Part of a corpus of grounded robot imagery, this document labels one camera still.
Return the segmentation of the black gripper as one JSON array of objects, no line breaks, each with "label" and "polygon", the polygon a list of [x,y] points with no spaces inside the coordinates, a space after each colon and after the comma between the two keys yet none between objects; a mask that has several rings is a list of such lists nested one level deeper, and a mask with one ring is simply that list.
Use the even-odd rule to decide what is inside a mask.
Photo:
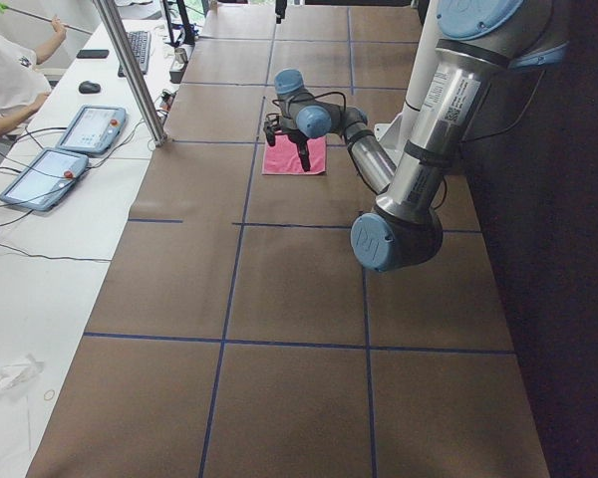
[{"label": "black gripper", "polygon": [[[275,20],[281,23],[285,19],[285,0],[275,0]],[[296,144],[300,164],[304,172],[311,170],[310,154],[307,141],[298,142],[296,130],[286,127],[281,122],[280,114],[267,114],[263,122],[263,132],[269,146],[276,145],[277,136],[286,136],[288,140]]]}]

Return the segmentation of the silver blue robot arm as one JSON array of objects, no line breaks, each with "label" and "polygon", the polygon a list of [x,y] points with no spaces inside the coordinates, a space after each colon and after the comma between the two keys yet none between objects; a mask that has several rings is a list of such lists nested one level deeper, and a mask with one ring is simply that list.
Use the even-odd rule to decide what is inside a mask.
[{"label": "silver blue robot arm", "polygon": [[321,101],[286,69],[274,80],[279,111],[265,121],[266,139],[287,136],[307,161],[310,140],[339,136],[376,193],[351,229],[357,260],[377,272],[424,263],[443,243],[433,200],[492,78],[562,61],[570,11],[567,1],[432,1],[392,122],[368,128],[360,110]]}]

